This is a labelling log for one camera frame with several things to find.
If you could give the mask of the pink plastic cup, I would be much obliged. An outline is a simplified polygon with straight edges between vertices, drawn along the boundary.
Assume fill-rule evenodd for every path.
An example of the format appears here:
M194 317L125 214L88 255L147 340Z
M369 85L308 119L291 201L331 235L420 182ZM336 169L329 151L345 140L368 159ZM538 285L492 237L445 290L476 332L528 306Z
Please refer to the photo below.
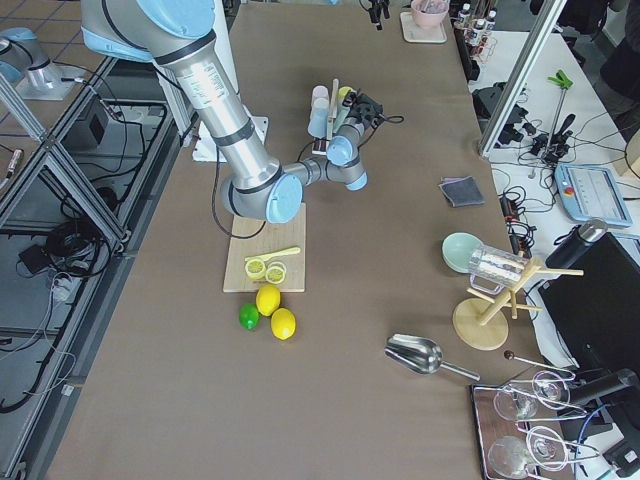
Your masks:
M324 85L316 85L312 89L311 106L314 106L318 99L329 99L329 90Z

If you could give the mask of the green plastic cup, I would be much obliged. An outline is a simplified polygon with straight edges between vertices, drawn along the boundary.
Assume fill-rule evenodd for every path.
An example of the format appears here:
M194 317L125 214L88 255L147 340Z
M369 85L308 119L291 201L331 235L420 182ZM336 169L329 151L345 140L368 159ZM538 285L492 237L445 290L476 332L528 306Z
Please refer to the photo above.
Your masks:
M336 118L333 123L333 133L336 133L341 125L344 123L347 115L349 114L350 108L343 104L340 104L337 108Z

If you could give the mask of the yellow plastic cup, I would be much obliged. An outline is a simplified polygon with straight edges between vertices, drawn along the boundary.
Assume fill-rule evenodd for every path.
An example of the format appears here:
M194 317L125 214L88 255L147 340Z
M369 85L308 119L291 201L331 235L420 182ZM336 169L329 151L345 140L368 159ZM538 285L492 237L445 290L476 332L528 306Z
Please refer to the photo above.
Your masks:
M349 93L352 92L352 88L348 86L343 86L338 91L338 98L340 100L344 99Z

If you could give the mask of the light blue plastic cup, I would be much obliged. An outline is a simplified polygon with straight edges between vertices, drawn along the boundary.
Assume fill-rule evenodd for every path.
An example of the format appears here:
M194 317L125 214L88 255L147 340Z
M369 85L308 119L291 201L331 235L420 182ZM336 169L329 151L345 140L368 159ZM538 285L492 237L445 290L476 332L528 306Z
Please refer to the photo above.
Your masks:
M325 138L327 132L327 108L313 108L310 113L307 132L314 138Z

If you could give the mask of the cream plastic tray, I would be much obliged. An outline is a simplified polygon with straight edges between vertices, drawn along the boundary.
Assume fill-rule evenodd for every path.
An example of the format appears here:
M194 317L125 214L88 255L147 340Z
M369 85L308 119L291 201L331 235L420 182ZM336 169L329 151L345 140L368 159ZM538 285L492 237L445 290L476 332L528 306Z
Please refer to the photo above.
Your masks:
M447 40L443 23L434 27L422 28L415 24L409 11L400 13L403 38L409 43L443 44Z

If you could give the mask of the pink bowl with ice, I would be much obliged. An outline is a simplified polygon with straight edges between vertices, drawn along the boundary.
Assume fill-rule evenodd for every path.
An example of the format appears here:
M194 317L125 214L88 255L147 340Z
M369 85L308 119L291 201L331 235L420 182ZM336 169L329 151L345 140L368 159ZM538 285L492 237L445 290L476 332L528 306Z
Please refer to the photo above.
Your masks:
M448 16L446 0L415 0L410 4L411 17L420 28L436 27Z

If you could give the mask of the grey folded cloth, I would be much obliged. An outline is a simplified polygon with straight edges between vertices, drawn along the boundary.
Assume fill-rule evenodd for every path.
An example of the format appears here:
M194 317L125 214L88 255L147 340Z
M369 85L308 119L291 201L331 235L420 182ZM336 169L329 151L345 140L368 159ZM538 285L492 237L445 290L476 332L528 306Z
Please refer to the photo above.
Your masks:
M444 178L439 189L454 208L485 204L485 198L472 176Z

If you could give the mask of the wooden cutting board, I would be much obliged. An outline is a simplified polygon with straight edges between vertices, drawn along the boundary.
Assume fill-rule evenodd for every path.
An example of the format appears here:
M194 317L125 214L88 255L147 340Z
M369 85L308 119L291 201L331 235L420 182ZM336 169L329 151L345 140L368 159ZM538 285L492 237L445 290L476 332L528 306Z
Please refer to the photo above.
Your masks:
M305 291L306 204L285 224L266 223L244 217L233 219L227 265L223 281L225 293L256 292L269 281L282 292Z

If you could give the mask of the yellow plastic knife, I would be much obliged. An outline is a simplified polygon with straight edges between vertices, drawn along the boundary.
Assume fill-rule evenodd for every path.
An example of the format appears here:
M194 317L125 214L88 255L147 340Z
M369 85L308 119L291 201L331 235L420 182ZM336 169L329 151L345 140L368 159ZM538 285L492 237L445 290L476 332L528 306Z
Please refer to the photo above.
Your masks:
M301 252L301 248L298 246L294 246L294 247L288 247L288 248L284 248L284 249L269 252L269 253L251 255L251 256L245 257L244 260L249 261L249 260L257 259L257 260L266 262L273 258L296 255L296 254L299 254L300 252Z

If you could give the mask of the green ceramic bowl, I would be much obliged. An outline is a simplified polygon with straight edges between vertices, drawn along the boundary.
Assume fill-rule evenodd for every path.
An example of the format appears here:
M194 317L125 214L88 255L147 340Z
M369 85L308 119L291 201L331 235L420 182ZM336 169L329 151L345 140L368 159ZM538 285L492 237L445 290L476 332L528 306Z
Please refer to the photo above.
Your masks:
M455 272L468 274L472 253L483 245L481 239L470 233L451 233L442 241L442 257L445 264Z

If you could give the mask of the lemon slice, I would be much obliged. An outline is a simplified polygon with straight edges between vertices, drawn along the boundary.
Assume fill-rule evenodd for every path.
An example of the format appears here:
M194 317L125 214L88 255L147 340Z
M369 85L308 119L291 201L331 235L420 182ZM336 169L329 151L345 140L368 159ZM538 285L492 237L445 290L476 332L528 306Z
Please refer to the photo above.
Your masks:
M274 261L266 266L265 280L268 283L279 285L284 282L287 275L287 267L283 262Z
M249 279L257 281L265 276L267 267L264 260L260 258L250 258L245 261L244 269Z

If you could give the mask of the yellow lemon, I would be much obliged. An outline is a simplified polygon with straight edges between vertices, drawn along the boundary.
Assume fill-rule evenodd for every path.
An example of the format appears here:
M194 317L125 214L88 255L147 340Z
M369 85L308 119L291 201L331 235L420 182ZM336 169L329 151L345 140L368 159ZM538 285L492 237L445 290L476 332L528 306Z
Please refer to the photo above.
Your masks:
M256 307L263 316L270 317L281 303L281 292L272 284L266 284L259 288L256 294Z
M271 331L275 338L287 340L291 338L297 327L296 317L287 308L279 308L271 316Z

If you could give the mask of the glass pitcher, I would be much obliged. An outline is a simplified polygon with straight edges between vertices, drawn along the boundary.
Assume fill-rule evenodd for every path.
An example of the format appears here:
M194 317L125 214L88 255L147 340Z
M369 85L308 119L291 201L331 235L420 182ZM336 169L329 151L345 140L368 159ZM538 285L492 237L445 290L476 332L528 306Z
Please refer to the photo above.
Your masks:
M482 244L473 250L468 262L470 285L484 293L498 294L521 280L528 262L523 256Z

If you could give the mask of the green lime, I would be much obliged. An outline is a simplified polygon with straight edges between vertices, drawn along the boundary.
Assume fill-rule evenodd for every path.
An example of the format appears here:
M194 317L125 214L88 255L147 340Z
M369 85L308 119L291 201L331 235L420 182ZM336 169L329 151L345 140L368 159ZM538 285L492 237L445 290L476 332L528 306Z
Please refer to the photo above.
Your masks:
M255 329L260 322L260 318L261 314L255 304L245 303L240 307L238 320L244 329Z

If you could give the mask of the blue teach pendant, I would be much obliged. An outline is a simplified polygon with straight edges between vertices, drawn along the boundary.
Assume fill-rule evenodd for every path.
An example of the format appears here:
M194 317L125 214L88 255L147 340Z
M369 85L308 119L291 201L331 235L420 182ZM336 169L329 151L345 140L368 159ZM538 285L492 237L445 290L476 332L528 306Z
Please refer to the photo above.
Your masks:
M593 218L609 226L633 225L622 194L611 171L604 167L559 164L554 171L560 202L575 221Z

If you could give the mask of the wooden mug tree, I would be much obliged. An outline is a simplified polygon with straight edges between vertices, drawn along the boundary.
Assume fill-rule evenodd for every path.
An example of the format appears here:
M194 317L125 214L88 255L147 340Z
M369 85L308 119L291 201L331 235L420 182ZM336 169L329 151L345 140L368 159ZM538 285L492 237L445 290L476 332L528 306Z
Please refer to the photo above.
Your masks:
M503 313L509 308L511 318L518 318L519 310L535 311L541 307L518 303L516 294L535 275L555 274L583 276L583 270L547 268L539 258L532 258L525 265L520 278L513 286L504 287L499 293L484 294L475 288L467 291L473 298L459 303L453 312L453 326L456 334L467 345L483 351L501 347L508 337L508 321Z

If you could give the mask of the metal scoop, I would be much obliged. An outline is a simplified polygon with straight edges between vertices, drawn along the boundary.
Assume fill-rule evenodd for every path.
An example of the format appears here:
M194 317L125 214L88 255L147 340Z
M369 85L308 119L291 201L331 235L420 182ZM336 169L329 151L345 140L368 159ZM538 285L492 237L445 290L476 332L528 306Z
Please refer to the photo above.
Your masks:
M474 382L481 379L478 373L445 361L441 347L429 338L396 333L387 339L384 353L415 373L432 374L444 369Z

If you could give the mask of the black water bottle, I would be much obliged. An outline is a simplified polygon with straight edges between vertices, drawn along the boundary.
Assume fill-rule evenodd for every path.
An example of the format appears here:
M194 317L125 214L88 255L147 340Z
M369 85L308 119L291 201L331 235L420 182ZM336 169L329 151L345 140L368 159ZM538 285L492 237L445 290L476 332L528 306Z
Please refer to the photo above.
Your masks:
M599 218L575 226L547 257L545 265L556 269L569 268L607 231L607 223Z

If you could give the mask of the black computer monitor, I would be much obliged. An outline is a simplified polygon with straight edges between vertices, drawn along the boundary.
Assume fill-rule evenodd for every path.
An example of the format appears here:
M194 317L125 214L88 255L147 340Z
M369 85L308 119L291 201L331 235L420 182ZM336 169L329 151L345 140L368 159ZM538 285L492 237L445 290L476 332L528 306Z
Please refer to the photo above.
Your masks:
M639 371L639 265L605 234L539 293L568 351L583 369Z

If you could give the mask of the wine glass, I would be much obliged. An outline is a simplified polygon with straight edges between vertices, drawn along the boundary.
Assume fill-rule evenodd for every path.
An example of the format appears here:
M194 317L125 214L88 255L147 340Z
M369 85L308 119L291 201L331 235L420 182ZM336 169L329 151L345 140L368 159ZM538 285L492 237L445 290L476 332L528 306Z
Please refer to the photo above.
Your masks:
M566 408L570 400L570 389L566 381L551 371L539 371L531 380L533 393L547 408Z
M525 479L534 472L533 459L525 442L514 436L496 440L489 449L488 461L505 479Z
M530 395L512 387L498 390L493 406L502 419L513 422L529 420L538 410L536 401Z
M543 470L560 471L568 462L568 452L561 436L542 425L531 428L525 444L534 464Z

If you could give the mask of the dark tray with glasses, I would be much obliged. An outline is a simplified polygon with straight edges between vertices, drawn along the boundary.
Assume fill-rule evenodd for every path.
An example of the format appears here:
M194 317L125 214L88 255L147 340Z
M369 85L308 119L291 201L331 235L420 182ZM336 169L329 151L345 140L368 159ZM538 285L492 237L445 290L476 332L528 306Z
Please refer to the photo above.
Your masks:
M493 406L493 399L498 390L504 387L512 387L530 395L537 403L536 415L525 421L508 421L502 419ZM485 479L505 479L499 476L488 461L488 453L493 443L504 436L514 436L525 442L526 434L535 426L545 426L556 431L564 440L568 452L567 465L560 471L547 471L534 464L534 472L525 479L551 479L554 474L563 472L578 464L591 460L600 455L600 452L590 446L577 441L564 439L560 431L559 423L562 421L583 420L587 417L587 412L569 404L566 408L554 410L544 406L534 395L531 381L514 380L505 385L490 387L474 385L470 388L472 412L476 427L476 438L479 448L481 472Z

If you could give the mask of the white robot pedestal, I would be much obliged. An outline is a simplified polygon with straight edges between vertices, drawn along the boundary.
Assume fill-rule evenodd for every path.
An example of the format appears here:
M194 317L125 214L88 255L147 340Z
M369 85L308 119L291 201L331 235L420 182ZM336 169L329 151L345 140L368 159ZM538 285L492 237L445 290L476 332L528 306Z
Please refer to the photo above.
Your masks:
M215 39L187 58L186 70L178 76L189 100L198 111L218 146L231 145L231 136L242 127L254 127L242 105L227 23L221 1L209 1Z

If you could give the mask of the aluminium frame post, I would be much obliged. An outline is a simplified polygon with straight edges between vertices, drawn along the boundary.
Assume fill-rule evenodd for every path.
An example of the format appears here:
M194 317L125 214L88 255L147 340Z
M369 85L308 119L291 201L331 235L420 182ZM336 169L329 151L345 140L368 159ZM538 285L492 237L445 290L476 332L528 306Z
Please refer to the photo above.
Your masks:
M546 0L541 6L537 20L528 34L518 55L503 93L478 143L478 153L489 160L494 145L516 104L519 92L535 66L544 45L562 13L566 0Z

